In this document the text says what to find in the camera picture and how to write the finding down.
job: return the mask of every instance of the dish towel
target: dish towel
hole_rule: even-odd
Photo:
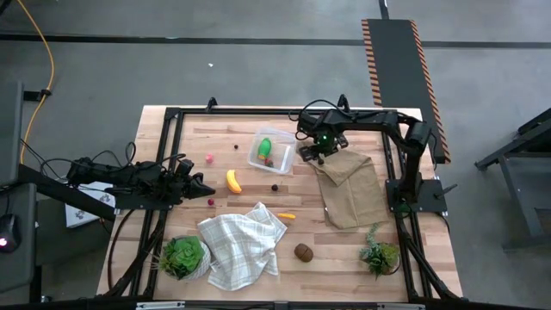
[[[224,290],[254,283],[277,269],[276,244],[287,227],[261,202],[246,215],[223,214],[197,225],[216,261],[208,282]]]

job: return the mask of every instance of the artificial plant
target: artificial plant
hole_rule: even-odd
[[[391,274],[399,261],[399,248],[396,245],[375,241],[375,233],[379,224],[375,223],[367,234],[368,247],[360,250],[360,259],[369,265],[369,272],[380,275]]]
[[[204,254],[196,236],[172,239],[163,247],[158,267],[180,280],[195,271]]]

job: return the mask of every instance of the black ramp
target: black ramp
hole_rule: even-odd
[[[436,136],[430,139],[439,164],[450,162],[448,144],[424,60],[415,22],[363,20],[363,40],[375,105],[385,108],[418,108]]]

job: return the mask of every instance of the wooden table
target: wooden table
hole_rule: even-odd
[[[163,124],[165,106],[145,106],[136,135],[135,161],[153,160]],[[399,111],[421,118],[418,109]],[[198,235],[197,223],[220,214],[245,214],[257,202],[263,202],[274,214],[296,214],[296,220],[285,221],[288,230],[275,251],[279,276],[264,273],[256,283],[235,292],[226,292],[208,284],[205,275],[194,281],[176,281],[163,272],[158,273],[156,300],[227,300],[227,301],[407,301],[402,269],[392,276],[378,280],[368,273],[368,266],[358,260],[358,251],[366,246],[365,234],[369,226],[338,230],[325,224],[323,202],[317,178],[312,168],[295,156],[293,169],[287,175],[259,170],[247,163],[252,136],[260,127],[275,127],[294,133],[296,123],[287,116],[267,115],[186,115],[180,152],[195,162],[192,172],[203,172],[205,183],[216,188],[215,205],[209,207],[207,198],[185,201],[169,213],[164,242],[178,235]],[[171,124],[166,156],[171,149],[174,121]],[[377,132],[347,132],[349,150],[368,154],[384,189],[387,169],[383,157],[381,134]],[[208,152],[214,162],[207,164]],[[226,172],[235,169],[243,189],[239,195],[226,187]],[[399,167],[395,167],[399,177]],[[427,148],[421,164],[424,178],[432,178],[434,171]],[[279,184],[279,191],[271,190]],[[114,281],[123,274],[136,255],[139,233],[145,212],[136,211],[121,229],[113,257]],[[434,214],[418,214],[424,251],[437,274],[457,295],[461,286],[448,231],[443,220]],[[119,225],[121,216],[115,222]],[[398,237],[393,220],[381,225],[376,238],[397,244]],[[293,249],[304,243],[314,252],[310,263],[302,263]],[[411,257],[417,291],[422,294],[419,269]],[[107,269],[104,264],[98,293],[108,290]],[[149,263],[145,264],[141,289],[146,283]]]

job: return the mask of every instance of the yellow banana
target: yellow banana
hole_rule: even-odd
[[[227,171],[226,182],[227,182],[227,188],[229,188],[232,192],[236,194],[241,193],[241,187],[239,186],[239,183],[235,180],[235,170]]]

